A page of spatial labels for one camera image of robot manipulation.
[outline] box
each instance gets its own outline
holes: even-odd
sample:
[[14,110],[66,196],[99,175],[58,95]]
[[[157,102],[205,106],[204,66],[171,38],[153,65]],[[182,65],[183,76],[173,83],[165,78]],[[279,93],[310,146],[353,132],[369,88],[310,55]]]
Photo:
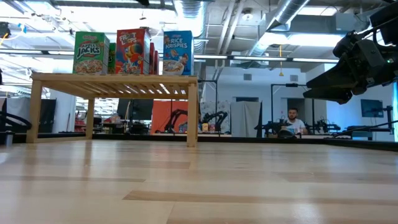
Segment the box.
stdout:
[[154,63],[155,63],[155,44],[150,43],[149,47],[149,74],[154,74]]
[[109,39],[101,32],[76,32],[74,73],[106,74],[108,72]]
[[163,41],[163,74],[193,75],[192,32],[167,31]]
[[149,46],[147,29],[118,30],[115,72],[149,74]]
[[159,53],[155,50],[154,75],[159,75]]
[[114,74],[116,43],[109,44],[108,74]]

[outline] white shirt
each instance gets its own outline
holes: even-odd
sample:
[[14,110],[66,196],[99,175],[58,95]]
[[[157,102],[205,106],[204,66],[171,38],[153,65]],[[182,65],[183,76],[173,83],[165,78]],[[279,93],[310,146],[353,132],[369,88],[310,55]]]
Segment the white shirt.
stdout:
[[290,126],[286,128],[294,129],[295,133],[299,133],[300,129],[305,128],[304,122],[300,119],[295,119],[294,122],[291,122],[289,119],[286,121],[288,124],[291,124]]

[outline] wooden floor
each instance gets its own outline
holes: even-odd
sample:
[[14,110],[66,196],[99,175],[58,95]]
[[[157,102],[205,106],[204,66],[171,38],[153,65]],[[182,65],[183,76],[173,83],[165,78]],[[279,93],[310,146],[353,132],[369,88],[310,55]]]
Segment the wooden floor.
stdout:
[[70,141],[0,148],[0,223],[398,223],[393,152]]

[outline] shelf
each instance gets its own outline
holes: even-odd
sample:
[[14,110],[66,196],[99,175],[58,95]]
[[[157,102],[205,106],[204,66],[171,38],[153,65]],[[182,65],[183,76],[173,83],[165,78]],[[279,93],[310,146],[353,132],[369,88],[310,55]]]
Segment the shelf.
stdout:
[[33,80],[53,90],[82,98],[188,99],[197,77],[183,75],[94,75],[34,73]]
[[94,75],[66,73],[33,73],[30,94],[30,120],[26,142],[44,142],[39,132],[40,104],[43,87],[88,99],[86,136],[93,137],[95,98],[175,99],[188,100],[187,146],[196,147],[198,141],[198,80],[181,75]]

